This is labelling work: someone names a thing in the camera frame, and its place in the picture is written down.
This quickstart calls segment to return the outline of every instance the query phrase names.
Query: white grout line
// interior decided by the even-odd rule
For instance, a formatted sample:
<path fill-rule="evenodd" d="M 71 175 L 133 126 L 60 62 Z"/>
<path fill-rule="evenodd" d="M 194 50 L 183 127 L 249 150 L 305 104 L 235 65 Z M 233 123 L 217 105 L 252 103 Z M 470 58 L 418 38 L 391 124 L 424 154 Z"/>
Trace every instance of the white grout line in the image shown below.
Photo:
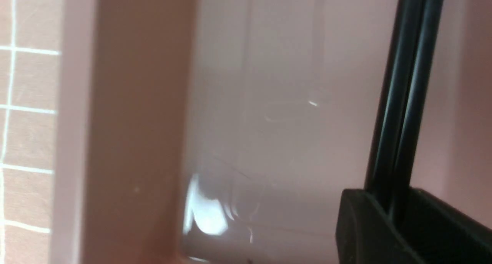
<path fill-rule="evenodd" d="M 54 56 L 60 55 L 59 51 L 33 49 L 33 48 L 22 48 L 22 47 L 15 47 L 15 46 L 0 46 L 0 50 L 14 51 L 14 52 L 25 52 L 25 53 L 33 53 L 33 54 L 42 54 L 42 55 L 54 55 Z"/>
<path fill-rule="evenodd" d="M 4 164 L 4 163 L 0 163 L 0 168 L 12 169 L 12 170 L 18 170 L 18 171 L 24 171 L 24 172 L 32 172 L 32 173 L 41 173 L 41 174 L 52 174 L 53 173 L 53 170 L 32 168 L 32 167 L 25 167 L 25 166 L 17 166 L 17 165 L 9 165 L 9 164 Z"/>
<path fill-rule="evenodd" d="M 17 105 L 0 105 L 0 109 L 46 113 L 48 115 L 55 115 L 57 113 L 56 110 L 44 110 L 43 108 L 28 108 L 26 106 L 17 106 Z"/>
<path fill-rule="evenodd" d="M 42 234 L 49 234 L 51 233 L 51 230 L 48 229 L 47 227 L 36 227 L 36 226 L 31 226 L 28 224 L 24 224 L 23 222 L 17 222 L 17 221 L 10 221 L 10 220 L 3 220 L 4 227 L 5 226 L 12 226 L 12 227 L 20 227 L 21 229 L 27 229 L 28 231 L 35 231 L 35 232 L 40 232 Z"/>

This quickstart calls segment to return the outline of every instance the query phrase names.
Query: pink tile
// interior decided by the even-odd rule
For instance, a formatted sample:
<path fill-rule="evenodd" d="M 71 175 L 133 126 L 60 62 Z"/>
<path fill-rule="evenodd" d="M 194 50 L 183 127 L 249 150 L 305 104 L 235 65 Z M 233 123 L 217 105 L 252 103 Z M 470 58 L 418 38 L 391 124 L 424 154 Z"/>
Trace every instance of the pink tile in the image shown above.
<path fill-rule="evenodd" d="M 50 227 L 53 175 L 5 169 L 3 176 L 5 219 Z"/>
<path fill-rule="evenodd" d="M 17 0 L 18 47 L 59 50 L 63 0 Z"/>
<path fill-rule="evenodd" d="M 0 46 L 10 45 L 12 35 L 12 0 L 0 0 Z"/>
<path fill-rule="evenodd" d="M 0 50 L 0 104 L 2 105 L 7 103 L 8 82 L 10 77 L 10 54 L 10 51 Z"/>
<path fill-rule="evenodd" d="M 5 164 L 52 169 L 56 115 L 10 111 Z"/>
<path fill-rule="evenodd" d="M 5 226 L 6 264 L 48 264 L 50 235 Z"/>
<path fill-rule="evenodd" d="M 16 57 L 12 104 L 56 109 L 60 56 L 18 52 Z"/>

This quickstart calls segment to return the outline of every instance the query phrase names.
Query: tiled wall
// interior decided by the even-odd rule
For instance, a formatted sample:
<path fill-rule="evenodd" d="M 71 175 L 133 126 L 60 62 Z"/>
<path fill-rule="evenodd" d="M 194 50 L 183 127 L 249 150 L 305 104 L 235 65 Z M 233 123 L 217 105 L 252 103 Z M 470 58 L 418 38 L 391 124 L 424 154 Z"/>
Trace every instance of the tiled wall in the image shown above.
<path fill-rule="evenodd" d="M 0 0 L 0 264 L 48 262 L 63 0 Z"/>

